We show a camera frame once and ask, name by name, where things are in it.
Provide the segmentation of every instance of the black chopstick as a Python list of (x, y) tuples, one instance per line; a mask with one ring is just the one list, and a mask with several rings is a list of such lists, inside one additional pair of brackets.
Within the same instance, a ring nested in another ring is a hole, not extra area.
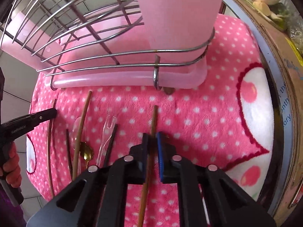
[(109, 165), (109, 159), (111, 157), (112, 148), (113, 148), (115, 136), (116, 136), (116, 133), (117, 133), (117, 129), (118, 129), (118, 124), (115, 124), (111, 139), (109, 141), (109, 146), (108, 146), (107, 151), (106, 151), (103, 167), (107, 167)]

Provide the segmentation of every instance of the red scalloped border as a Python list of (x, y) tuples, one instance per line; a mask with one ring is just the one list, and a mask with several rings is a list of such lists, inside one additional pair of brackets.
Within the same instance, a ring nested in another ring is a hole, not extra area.
[(34, 172), (36, 171), (36, 167), (37, 167), (37, 155), (36, 155), (36, 150), (35, 150), (35, 146), (33, 144), (33, 141), (31, 140), (31, 138), (29, 137), (28, 134), (26, 134), (27, 138), (31, 141), (31, 144), (33, 145), (33, 148), (34, 148), (34, 153), (35, 153), (35, 168), (34, 168), (34, 171), (32, 173), (30, 173), (27, 169), (26, 169), (26, 172), (28, 175), (31, 175), (31, 174), (34, 174)]
[(257, 140), (251, 134), (251, 132), (250, 132), (250, 130), (249, 130), (247, 124), (246, 124), (246, 121), (245, 121), (245, 118), (244, 118), (244, 113), (243, 113), (243, 108), (242, 108), (242, 105), (241, 105), (240, 88), (241, 88), (242, 81), (243, 81), (245, 75), (251, 69), (256, 68), (256, 67), (263, 68), (261, 63), (255, 62), (255, 63), (251, 63), (247, 68), (244, 69), (243, 72), (240, 73), (240, 75), (238, 77), (238, 83), (237, 83), (237, 86), (236, 86), (237, 87), (236, 95), (237, 95), (237, 103), (238, 103), (239, 108), (240, 108), (241, 124), (242, 124), (242, 127), (244, 129), (245, 135), (249, 138), (250, 143), (255, 144), (256, 147), (260, 149), (260, 151), (254, 153), (254, 154), (246, 155), (242, 158), (238, 158), (238, 159), (234, 160), (233, 162), (228, 163), (227, 166), (223, 169), (224, 171), (228, 171), (228, 170), (232, 169), (233, 167), (235, 167), (236, 165), (238, 165), (242, 162), (248, 161), (248, 160), (250, 160), (254, 157), (257, 157), (257, 156), (262, 155), (262, 154), (269, 153), (269, 151), (267, 149), (265, 149), (264, 147), (262, 147), (262, 145), (259, 144), (257, 142)]

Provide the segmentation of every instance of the purple cloth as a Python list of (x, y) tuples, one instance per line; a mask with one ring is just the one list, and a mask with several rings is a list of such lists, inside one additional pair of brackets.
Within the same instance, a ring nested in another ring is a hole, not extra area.
[(0, 226), (25, 227), (21, 206), (13, 207), (0, 184)]

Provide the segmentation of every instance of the metal wire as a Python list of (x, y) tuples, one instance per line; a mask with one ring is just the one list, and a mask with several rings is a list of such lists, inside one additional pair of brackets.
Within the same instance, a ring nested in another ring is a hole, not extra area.
[[(47, 70), (52, 70), (51, 73), (46, 74), (46, 76), (52, 76), (51, 78), (51, 88), (52, 82), (55, 75), (65, 74), (69, 72), (78, 72), (83, 70), (91, 70), (91, 69), (108, 69), (108, 68), (120, 68), (120, 67), (138, 67), (138, 66), (151, 66), (156, 67), (157, 72), (159, 72), (159, 68), (161, 67), (172, 67), (172, 66), (188, 66), (198, 62), (205, 56), (205, 52), (197, 57), (194, 60), (183, 62), (183, 63), (160, 63), (160, 58), (156, 62), (151, 63), (142, 63), (142, 64), (123, 64), (123, 62), (119, 62), (117, 60), (117, 56), (128, 55), (128, 54), (146, 54), (146, 53), (178, 53), (178, 52), (189, 52), (189, 51), (196, 51), (201, 48), (206, 47), (212, 38), (214, 37), (215, 31), (213, 30), (209, 40), (207, 42), (202, 43), (196, 47), (192, 47), (189, 49), (180, 49), (180, 50), (145, 50), (145, 51), (131, 51), (131, 52), (122, 52), (113, 54), (111, 49), (105, 45), (105, 42), (108, 42), (114, 38), (119, 37), (123, 33), (131, 30), (135, 26), (142, 26), (143, 18), (142, 16), (139, 17), (135, 22), (131, 22), (129, 19), (130, 15), (138, 14), (140, 12), (139, 5), (137, 0), (112, 0), (106, 4), (100, 4), (99, 7), (91, 7), (92, 4), (91, 0), (15, 0), (13, 4), (13, 8), (10, 12), (9, 18), (14, 9), (21, 6), (22, 4), (26, 3), (26, 6), (22, 9), (22, 13), (25, 15), (23, 21), (21, 22), (19, 28), (17, 29), (17, 33), (15, 35), (11, 35), (7, 29), (7, 24), (5, 25), (4, 29), (0, 28), (4, 33), (3, 35), (9, 36), (13, 42), (16, 42), (20, 45), (21, 49), (25, 48), (26, 50), (31, 52), (32, 56), (37, 56), (41, 59), (42, 63), (48, 63), (45, 65), (45, 68), (41, 70), (37, 70), (37, 72), (43, 72)], [(126, 24), (120, 26), (113, 26), (112, 28), (103, 29), (100, 31), (96, 31), (93, 29), (93, 25), (95, 23), (99, 23), (108, 19), (113, 19), (117, 17), (124, 17)], [(28, 22), (34, 22), (35, 27), (31, 29), (29, 34), (23, 41), (18, 40), (18, 36), (26, 26)], [(85, 35), (77, 36), (76, 32), (82, 28), (86, 28), (88, 33)], [(100, 35), (104, 32), (114, 31), (119, 29), (119, 32), (114, 33), (111, 36), (106, 38), (101, 38)], [(39, 37), (32, 42), (33, 37), (36, 34), (39, 34)], [(43, 45), (41, 45), (40, 39), (41, 37), (47, 34), (49, 36), (49, 40)], [(44, 56), (45, 50), (53, 42), (60, 42), (63, 37), (68, 37), (66, 42), (60, 43), (62, 46), (62, 50), (60, 52), (56, 52), (51, 56)], [(93, 36), (94, 41), (89, 43), (84, 43), (77, 45), (75, 47), (67, 47), (69, 43), (78, 41), (85, 37)], [(3, 36), (0, 40), (0, 48), (2, 44)], [(88, 47), (91, 45), (99, 44), (106, 52), (106, 54), (94, 56), (94, 57), (87, 57), (79, 60), (73, 60), (69, 62), (60, 63), (60, 60), (64, 53)], [(52, 62), (51, 60), (55, 57), (59, 57), (56, 62)], [(100, 59), (111, 57), (114, 61), (114, 64), (111, 65), (101, 65), (95, 67), (84, 67), (84, 68), (75, 68), (71, 70), (64, 70), (63, 66), (73, 64), (76, 62), (81, 62), (85, 60), (93, 60), (93, 59)]]

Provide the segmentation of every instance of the chopstick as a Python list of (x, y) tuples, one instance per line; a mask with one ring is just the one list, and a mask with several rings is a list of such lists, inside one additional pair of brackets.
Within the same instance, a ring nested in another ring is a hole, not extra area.
[[(158, 106), (154, 106), (153, 117), (151, 122), (151, 137), (156, 137), (156, 129), (157, 129), (157, 118), (158, 118)], [(147, 195), (148, 195), (148, 186), (150, 179), (152, 177), (152, 170), (154, 168), (154, 156), (155, 156), (155, 148), (152, 145), (149, 149), (149, 153), (147, 155), (147, 168), (146, 168), (146, 179), (143, 184), (143, 188), (141, 191), (141, 201), (140, 201), (140, 209), (139, 209), (139, 217), (138, 217), (138, 227), (143, 226), (144, 215), (146, 209)]]
[(78, 129), (78, 133), (77, 133), (77, 138), (76, 138), (76, 143), (75, 143), (74, 160), (73, 160), (73, 174), (72, 174), (73, 175), (72, 176), (73, 181), (76, 179), (76, 177), (78, 175), (78, 160), (79, 160), (81, 137), (82, 137), (82, 131), (83, 131), (83, 127), (84, 127), (84, 121), (85, 121), (88, 105), (89, 105), (89, 102), (91, 100), (91, 94), (92, 94), (92, 91), (89, 91), (88, 96), (87, 96), (86, 101), (85, 101), (83, 111), (82, 111), (81, 121), (80, 121), (79, 129)]
[(71, 158), (71, 151), (70, 151), (70, 143), (69, 143), (69, 130), (65, 130), (66, 136), (66, 150), (67, 150), (67, 160), (69, 162), (69, 173), (71, 174), (71, 178), (73, 177), (73, 165), (72, 165), (72, 158)]
[(106, 167), (106, 166), (109, 165), (109, 159), (111, 157), (112, 148), (113, 148), (115, 136), (116, 136), (116, 133), (117, 133), (117, 129), (118, 129), (118, 124), (115, 124), (111, 139), (109, 141), (109, 146), (108, 146), (107, 151), (106, 151), (103, 167)]
[[(57, 99), (54, 99), (53, 108), (55, 108), (57, 103)], [(53, 120), (49, 120), (48, 124), (48, 131), (47, 131), (47, 150), (46, 150), (46, 157), (47, 157), (47, 174), (48, 174), (48, 182), (49, 188), (51, 191), (52, 198), (55, 197), (54, 192), (54, 185), (52, 179), (52, 169), (51, 169), (51, 137), (52, 137), (52, 127), (53, 127)]]

